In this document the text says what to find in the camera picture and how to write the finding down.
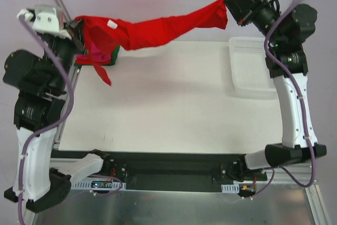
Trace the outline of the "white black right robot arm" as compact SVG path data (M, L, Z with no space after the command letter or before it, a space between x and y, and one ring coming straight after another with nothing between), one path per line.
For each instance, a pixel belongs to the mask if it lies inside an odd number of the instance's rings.
M327 154L311 124L307 94L308 62L302 44L315 32L318 13L308 4L295 4L284 14L278 0L224 0L239 26L250 23L265 36L266 66L276 88L282 119L282 142L248 153L228 176L249 180L261 169L315 162Z

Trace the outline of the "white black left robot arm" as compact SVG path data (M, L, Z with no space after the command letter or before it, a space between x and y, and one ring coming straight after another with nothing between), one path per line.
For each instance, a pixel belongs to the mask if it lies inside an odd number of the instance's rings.
M19 140L18 173L15 184L4 193L6 199L26 201L35 213L65 200L72 186L87 176L110 174L107 153L90 151L67 168L51 168L54 125L61 117L66 84L47 55L38 57L26 50L13 52L5 61L3 82L19 90L14 107L14 124Z

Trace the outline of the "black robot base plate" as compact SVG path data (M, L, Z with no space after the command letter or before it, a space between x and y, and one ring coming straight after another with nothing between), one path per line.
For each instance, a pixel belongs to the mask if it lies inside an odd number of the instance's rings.
M260 170L248 170L241 154L109 152L103 175L115 176L128 190L220 192L234 182L265 182Z

